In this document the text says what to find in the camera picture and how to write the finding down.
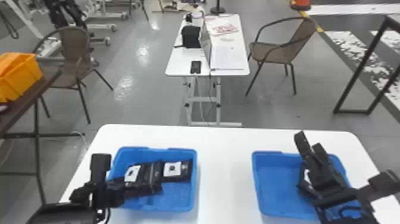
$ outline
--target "smartphone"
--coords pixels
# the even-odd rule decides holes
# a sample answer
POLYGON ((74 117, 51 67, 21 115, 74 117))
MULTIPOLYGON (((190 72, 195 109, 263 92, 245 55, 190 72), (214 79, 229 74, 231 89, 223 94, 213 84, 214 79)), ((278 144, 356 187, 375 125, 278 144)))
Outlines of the smartphone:
POLYGON ((192 65, 190 67, 191 74, 200 74, 201 72, 201 61, 192 61, 192 65))

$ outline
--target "blue bin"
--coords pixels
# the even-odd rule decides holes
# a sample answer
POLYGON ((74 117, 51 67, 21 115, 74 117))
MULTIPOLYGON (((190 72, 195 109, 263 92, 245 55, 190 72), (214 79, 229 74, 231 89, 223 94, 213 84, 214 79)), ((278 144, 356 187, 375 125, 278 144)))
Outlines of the blue bin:
MULTIPOLYGON (((335 168, 345 177, 346 171, 335 155, 329 155, 335 168)), ((278 151, 255 151, 252 155, 255 190, 261 212, 269 216, 293 217, 298 219, 318 220, 317 213, 309 197, 296 187, 299 170, 303 160, 300 154, 287 154, 278 151)), ((360 206, 357 201, 346 203, 347 206, 360 206)), ((328 210, 329 219, 338 218, 338 209, 328 210)), ((357 211, 346 211, 345 216, 359 217, 357 211)))
POLYGON ((197 153, 195 150, 169 148, 166 150, 147 147, 123 147, 114 157, 107 179, 114 179, 125 175, 129 166, 135 163, 151 161, 174 162, 179 160, 193 160, 192 177, 186 182, 162 183, 162 191, 152 195, 130 198, 120 207, 123 209, 147 211, 190 211, 194 207, 197 153))

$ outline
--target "papers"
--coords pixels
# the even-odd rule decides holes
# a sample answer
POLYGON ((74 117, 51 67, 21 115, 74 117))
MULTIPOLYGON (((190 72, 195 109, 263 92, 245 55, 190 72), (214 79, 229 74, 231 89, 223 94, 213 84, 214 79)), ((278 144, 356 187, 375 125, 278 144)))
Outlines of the papers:
POLYGON ((214 70, 244 70, 247 61, 233 46, 212 46, 210 67, 214 70))
POLYGON ((212 18, 206 21, 208 33, 213 36, 225 35, 228 33, 238 32, 239 29, 232 25, 225 18, 212 18))

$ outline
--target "brown wicker chair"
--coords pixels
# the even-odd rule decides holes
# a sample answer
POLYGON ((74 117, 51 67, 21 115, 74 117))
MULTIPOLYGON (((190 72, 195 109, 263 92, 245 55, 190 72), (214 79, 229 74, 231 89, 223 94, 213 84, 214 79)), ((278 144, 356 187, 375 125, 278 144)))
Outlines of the brown wicker chair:
MULTIPOLYGON (((37 60, 44 64, 53 64, 54 66, 57 65, 56 63, 62 63, 58 64, 62 69, 62 75, 51 87, 78 91, 85 111, 86 120, 90 124, 89 112, 81 87, 86 87, 86 85, 82 82, 82 79, 94 71, 110 90, 113 91, 113 87, 104 79, 91 62, 90 53, 93 51, 93 48, 90 47, 89 33, 81 27, 68 26, 54 30, 39 41, 33 50, 33 53, 36 53, 48 38, 56 34, 59 34, 60 36, 61 50, 64 57, 37 58, 37 60)), ((41 98, 41 101, 46 115, 49 117, 49 112, 43 98, 41 98)))
POLYGON ((249 88, 246 91, 246 96, 249 94, 250 89, 252 88, 255 79, 260 73, 260 70, 263 67, 264 63, 283 64, 285 66, 286 76, 288 76, 288 65, 289 65, 292 73, 293 94, 296 95, 297 91, 296 91, 295 71, 293 68, 292 61, 295 59, 297 54, 307 43, 310 37, 314 34, 315 29, 316 29, 316 23, 312 19, 305 17, 283 18, 281 20, 277 20, 262 26, 257 33, 255 41, 251 42, 249 45, 250 54, 248 60, 250 60, 250 57, 252 57, 257 62, 258 69, 255 72, 253 79, 251 80, 249 88), (264 28, 288 20, 303 20, 289 42, 283 44, 275 44, 275 43, 263 43, 258 41, 261 31, 264 28))

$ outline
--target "yellow plastic crate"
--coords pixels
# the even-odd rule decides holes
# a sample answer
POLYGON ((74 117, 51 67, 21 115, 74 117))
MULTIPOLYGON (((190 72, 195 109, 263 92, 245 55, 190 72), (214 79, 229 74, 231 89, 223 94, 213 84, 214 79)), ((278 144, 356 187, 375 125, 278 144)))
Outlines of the yellow plastic crate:
POLYGON ((0 55, 0 102, 14 101, 43 76, 35 54, 0 55))

